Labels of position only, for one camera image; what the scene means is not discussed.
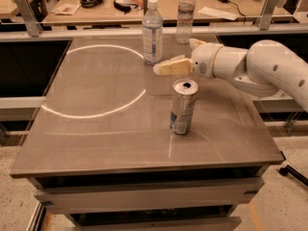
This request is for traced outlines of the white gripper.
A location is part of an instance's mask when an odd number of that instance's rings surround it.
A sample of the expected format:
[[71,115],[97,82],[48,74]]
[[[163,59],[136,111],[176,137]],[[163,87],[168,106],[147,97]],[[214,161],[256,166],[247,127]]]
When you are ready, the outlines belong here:
[[214,77],[214,59],[223,45],[211,42],[206,43],[206,41],[197,38],[191,38],[189,44],[192,50],[192,61],[187,58],[164,61],[153,66],[154,73],[162,76],[187,76],[194,69],[197,75],[212,79]]

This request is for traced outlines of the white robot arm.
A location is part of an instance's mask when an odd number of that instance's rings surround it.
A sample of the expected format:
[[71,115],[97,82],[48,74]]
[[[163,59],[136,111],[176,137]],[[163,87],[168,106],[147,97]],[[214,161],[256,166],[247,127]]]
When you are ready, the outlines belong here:
[[192,54],[155,64],[158,75],[219,78],[238,90],[259,97],[284,91],[308,111],[308,64],[280,42],[264,39],[248,49],[192,38]]

